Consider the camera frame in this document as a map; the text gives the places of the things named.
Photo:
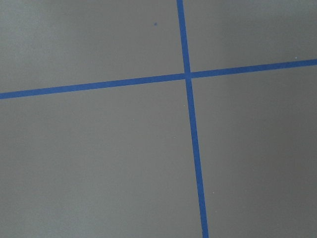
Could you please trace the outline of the brown table mat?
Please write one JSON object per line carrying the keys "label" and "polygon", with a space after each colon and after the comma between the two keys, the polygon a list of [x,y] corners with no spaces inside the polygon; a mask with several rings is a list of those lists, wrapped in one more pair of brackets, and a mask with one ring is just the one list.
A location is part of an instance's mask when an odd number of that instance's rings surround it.
{"label": "brown table mat", "polygon": [[314,238],[314,0],[3,0],[3,238]]}

